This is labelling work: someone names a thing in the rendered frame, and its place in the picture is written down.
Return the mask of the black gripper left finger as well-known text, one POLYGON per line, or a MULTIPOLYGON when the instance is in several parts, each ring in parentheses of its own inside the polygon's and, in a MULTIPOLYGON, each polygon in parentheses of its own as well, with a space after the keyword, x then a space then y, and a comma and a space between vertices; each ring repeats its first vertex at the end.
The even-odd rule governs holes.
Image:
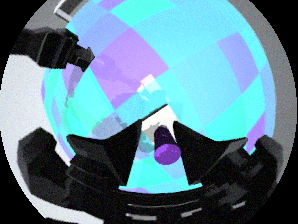
POLYGON ((78 153, 86 159, 105 163, 114 177, 120 181, 120 186, 128 186, 141 133, 141 120, 136 120, 124 128, 124 131, 117 132, 109 139, 92 139, 72 133, 65 137, 65 140, 73 149, 74 155, 78 153))

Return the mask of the purple cylinder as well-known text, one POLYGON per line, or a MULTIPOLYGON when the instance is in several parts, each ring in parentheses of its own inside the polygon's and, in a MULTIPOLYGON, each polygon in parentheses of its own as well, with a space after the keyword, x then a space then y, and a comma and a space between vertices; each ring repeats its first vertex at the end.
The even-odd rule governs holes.
POLYGON ((172 133, 169 132, 169 128, 158 127, 154 131, 154 159, 158 164, 170 165, 176 163, 181 157, 180 149, 172 133))

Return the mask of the white block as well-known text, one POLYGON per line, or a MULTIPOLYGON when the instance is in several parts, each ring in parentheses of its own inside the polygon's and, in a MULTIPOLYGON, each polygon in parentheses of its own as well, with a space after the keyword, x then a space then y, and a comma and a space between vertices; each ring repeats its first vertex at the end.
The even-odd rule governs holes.
POLYGON ((154 131, 156 131, 158 127, 161 127, 161 125, 168 127, 169 132, 172 133, 173 137, 176 137, 174 136, 172 128, 173 120, 180 121, 177 119, 177 116, 174 115, 173 109, 170 108, 170 105, 165 104, 141 120, 141 129, 142 132, 145 133, 145 136, 148 137, 154 145, 154 131))

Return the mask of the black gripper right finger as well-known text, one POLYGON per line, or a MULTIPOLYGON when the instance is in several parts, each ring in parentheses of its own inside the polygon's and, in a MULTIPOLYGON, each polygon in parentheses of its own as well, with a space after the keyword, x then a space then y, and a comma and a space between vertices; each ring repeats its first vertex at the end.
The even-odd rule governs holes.
POLYGON ((239 139, 214 141, 177 120, 173 120, 172 128, 176 136, 174 140, 181 148, 182 165, 189 186, 201 184, 200 179, 212 171, 223 156, 245 147, 249 140, 249 137, 242 136, 239 139))

